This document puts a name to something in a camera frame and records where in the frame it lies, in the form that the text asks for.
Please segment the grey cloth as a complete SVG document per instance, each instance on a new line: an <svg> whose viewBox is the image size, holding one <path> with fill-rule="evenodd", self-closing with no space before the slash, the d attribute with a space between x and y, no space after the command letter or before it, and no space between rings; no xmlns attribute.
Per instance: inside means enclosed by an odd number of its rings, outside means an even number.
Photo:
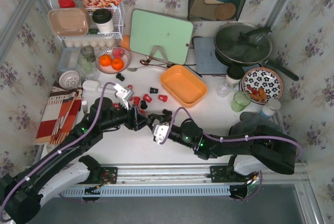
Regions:
<svg viewBox="0 0 334 224"><path fill-rule="evenodd" d="M243 112L240 115L240 121L229 129L229 136L250 133L255 131L259 125L264 125L275 131L282 132L282 127L274 123L272 120L255 112Z"/></svg>

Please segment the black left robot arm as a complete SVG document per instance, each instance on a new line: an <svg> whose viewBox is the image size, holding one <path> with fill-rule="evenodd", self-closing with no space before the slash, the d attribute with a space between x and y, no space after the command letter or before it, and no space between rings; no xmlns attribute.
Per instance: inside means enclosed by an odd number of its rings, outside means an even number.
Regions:
<svg viewBox="0 0 334 224"><path fill-rule="evenodd" d="M96 99L89 114L54 150L15 177L1 178L1 213L15 223L28 223L54 196L98 175L100 164L85 153L104 132L122 125L138 131L151 124L137 106L115 109L110 99Z"/></svg>

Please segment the green translucent cup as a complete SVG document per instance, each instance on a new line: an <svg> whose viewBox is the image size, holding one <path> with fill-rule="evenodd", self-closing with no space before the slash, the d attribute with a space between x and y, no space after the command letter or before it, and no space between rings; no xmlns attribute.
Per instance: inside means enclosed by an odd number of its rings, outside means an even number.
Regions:
<svg viewBox="0 0 334 224"><path fill-rule="evenodd" d="M248 93L243 91L238 91L233 96L233 101L231 103L231 109L234 112L243 111L251 103L251 97Z"/></svg>

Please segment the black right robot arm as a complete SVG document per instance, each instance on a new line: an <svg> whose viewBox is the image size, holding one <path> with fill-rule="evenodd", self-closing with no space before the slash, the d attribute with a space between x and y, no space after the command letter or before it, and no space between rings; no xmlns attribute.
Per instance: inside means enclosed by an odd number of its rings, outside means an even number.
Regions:
<svg viewBox="0 0 334 224"><path fill-rule="evenodd" d="M302 147L282 128L256 113L242 113L240 122L234 124L227 136L206 134L192 118L180 126L173 124L172 115L150 114L147 124L153 140L163 145L168 139L191 148L203 160L230 156L230 172L248 175L263 168L276 173L294 173L296 155Z"/></svg>

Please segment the orange plastic storage basket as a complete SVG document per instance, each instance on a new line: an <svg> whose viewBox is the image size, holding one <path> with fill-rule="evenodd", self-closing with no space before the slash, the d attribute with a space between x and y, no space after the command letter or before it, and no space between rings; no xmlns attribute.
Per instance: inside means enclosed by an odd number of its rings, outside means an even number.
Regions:
<svg viewBox="0 0 334 224"><path fill-rule="evenodd" d="M168 68L160 76L163 89L185 108L194 107L207 93L206 84L182 65Z"/></svg>

